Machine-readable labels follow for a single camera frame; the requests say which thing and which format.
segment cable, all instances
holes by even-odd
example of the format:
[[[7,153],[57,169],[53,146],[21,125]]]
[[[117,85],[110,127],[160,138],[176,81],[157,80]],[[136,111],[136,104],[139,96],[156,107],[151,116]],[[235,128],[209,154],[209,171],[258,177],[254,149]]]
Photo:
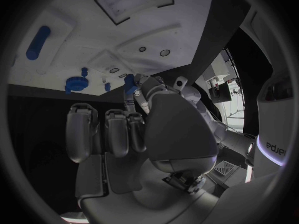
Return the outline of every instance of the cable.
[[[213,117],[215,117],[215,119],[216,119],[217,121],[221,122],[220,119],[218,119],[217,116],[216,116],[212,111],[209,111],[209,112],[211,113],[211,115],[212,115]],[[242,133],[242,132],[240,132],[240,131],[238,131],[238,130],[236,130],[236,129],[230,127],[230,126],[228,126],[228,125],[225,124],[225,123],[223,123],[223,124],[224,124],[225,126],[227,126],[228,128],[231,128],[231,129],[234,130],[235,132],[244,135],[245,137],[248,137],[248,138],[250,138],[250,139],[253,139],[252,137],[254,137],[254,139],[256,138],[256,137],[255,137],[254,135],[252,135],[252,134],[249,134],[249,133]]]

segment vent grille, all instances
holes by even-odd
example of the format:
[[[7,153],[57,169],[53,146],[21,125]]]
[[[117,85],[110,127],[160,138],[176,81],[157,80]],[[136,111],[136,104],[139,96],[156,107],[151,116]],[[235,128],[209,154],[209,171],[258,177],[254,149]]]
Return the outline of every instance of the vent grille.
[[[214,169],[221,173],[222,175],[226,175],[228,174],[229,171],[231,171],[233,169],[234,165],[231,165],[228,162],[222,161],[221,163],[219,163]]]

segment purple light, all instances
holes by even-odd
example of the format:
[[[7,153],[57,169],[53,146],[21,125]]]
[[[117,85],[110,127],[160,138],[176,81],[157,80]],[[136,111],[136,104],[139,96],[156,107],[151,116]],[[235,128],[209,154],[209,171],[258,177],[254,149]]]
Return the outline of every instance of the purple light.
[[[282,162],[276,160],[275,158],[271,157],[269,154],[267,154],[267,153],[263,150],[263,148],[262,148],[262,146],[261,146],[261,144],[260,144],[260,136],[259,136],[259,135],[258,135],[258,138],[257,138],[257,146],[258,146],[260,152],[261,152],[263,155],[265,155],[267,158],[269,158],[272,162],[276,163],[276,164],[279,165],[279,166],[283,166],[284,163],[282,163]]]

